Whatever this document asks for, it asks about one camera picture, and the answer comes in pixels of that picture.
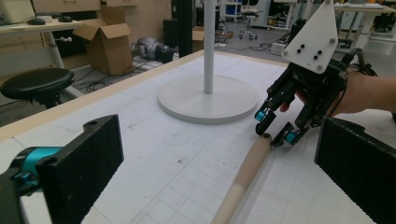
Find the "white pedestal base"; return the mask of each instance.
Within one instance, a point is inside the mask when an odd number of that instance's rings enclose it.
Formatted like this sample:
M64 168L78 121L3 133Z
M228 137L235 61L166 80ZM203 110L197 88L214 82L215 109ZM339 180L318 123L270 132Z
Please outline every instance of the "white pedestal base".
M256 108L259 96L247 83L214 76L212 93L204 93L204 76L178 78L159 91L161 108L172 117L199 124L222 124L240 120Z

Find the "desk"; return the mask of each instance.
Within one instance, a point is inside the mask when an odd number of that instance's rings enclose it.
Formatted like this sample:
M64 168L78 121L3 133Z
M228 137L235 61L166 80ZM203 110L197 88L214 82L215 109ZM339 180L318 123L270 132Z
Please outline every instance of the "desk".
M203 64L198 51L1 128L0 173L24 148L64 146L83 132L83 123L119 114L125 160L83 223L210 223L257 138L257 121L251 115L229 124L198 125L160 109L158 89L175 78L202 74ZM285 66L217 52L214 73L246 81L262 103ZM296 100L287 113L276 112L268 133L277 134L302 106ZM340 118L396 146L390 113L365 111ZM270 152L234 223L372 223L314 164L318 131L294 147ZM50 223L41 193L22 200L32 224Z
M385 8L376 8L376 9L371 9L371 8L353 8L353 7L336 7L335 11L352 11L352 12L361 12L363 13L363 18L361 19L361 25L358 29L358 32L355 34L357 38L353 39L351 49L354 48L361 48L364 49L369 42L372 32L371 28L373 26L374 18L375 16L379 16L382 13L390 13L390 12L396 12L395 9L391 7L385 7Z
M61 55L53 38L53 31L70 30L81 25L80 21L72 22L47 22L45 25L28 25L25 23L15 26L0 27L0 35L28 35L36 33L48 34L49 47L42 49L28 49L25 51L0 54L0 77L12 75L38 67L48 66L55 63L57 67L64 68ZM82 95L73 87L66 89L75 97Z
M384 1L384 4L387 4L389 6L388 3L391 3L394 5L396 3L396 0ZM395 42L396 41L396 23L393 24L393 27L389 33L374 33L374 35L382 35L382 36L390 37L390 38L384 38L384 37L373 36L372 39L374 39L374 40L385 40L385 41Z

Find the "wooden dowel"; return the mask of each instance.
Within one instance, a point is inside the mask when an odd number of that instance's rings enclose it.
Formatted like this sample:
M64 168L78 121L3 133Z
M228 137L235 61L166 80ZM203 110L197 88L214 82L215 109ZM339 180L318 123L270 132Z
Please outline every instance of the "wooden dowel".
M229 188L224 201L212 220L212 224L228 224L230 223L233 213L235 212L238 204L241 202L245 193L248 190L251 182L256 174L259 172L262 164L265 161L271 149L271 136L265 133L263 136L258 137L247 153L245 160L236 175L233 184Z

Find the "black stool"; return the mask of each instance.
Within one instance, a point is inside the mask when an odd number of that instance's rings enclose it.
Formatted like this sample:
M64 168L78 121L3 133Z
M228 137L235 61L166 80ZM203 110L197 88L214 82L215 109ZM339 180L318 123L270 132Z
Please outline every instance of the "black stool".
M63 68L35 70L8 79L0 92L10 99L36 101L51 108L62 103L60 95L74 78L73 72Z

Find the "cardboard box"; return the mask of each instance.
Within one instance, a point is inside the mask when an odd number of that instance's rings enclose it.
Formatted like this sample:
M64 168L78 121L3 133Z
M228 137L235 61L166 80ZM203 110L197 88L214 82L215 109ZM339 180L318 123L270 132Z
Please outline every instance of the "cardboard box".
M133 70L132 53L121 7L101 6L101 19L81 21L74 35L86 39L85 47L91 66L111 76Z
M205 28L195 26L192 28L192 52L204 49Z

